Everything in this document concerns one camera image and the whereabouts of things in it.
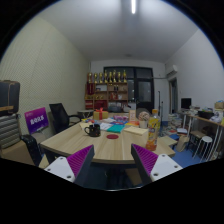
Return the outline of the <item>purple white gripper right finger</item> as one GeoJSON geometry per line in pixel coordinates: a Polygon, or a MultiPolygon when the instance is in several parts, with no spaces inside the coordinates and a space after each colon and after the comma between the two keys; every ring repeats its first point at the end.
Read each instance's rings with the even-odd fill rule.
{"type": "Polygon", "coordinates": [[[182,167],[167,154],[157,155],[136,144],[131,145],[131,154],[144,185],[182,169],[182,167]]]}

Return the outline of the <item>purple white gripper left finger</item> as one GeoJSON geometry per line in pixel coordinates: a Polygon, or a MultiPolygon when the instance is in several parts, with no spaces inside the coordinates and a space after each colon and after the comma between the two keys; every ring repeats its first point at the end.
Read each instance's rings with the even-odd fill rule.
{"type": "Polygon", "coordinates": [[[89,145],[68,157],[59,156],[45,171],[82,186],[94,154],[94,145],[89,145]]]}

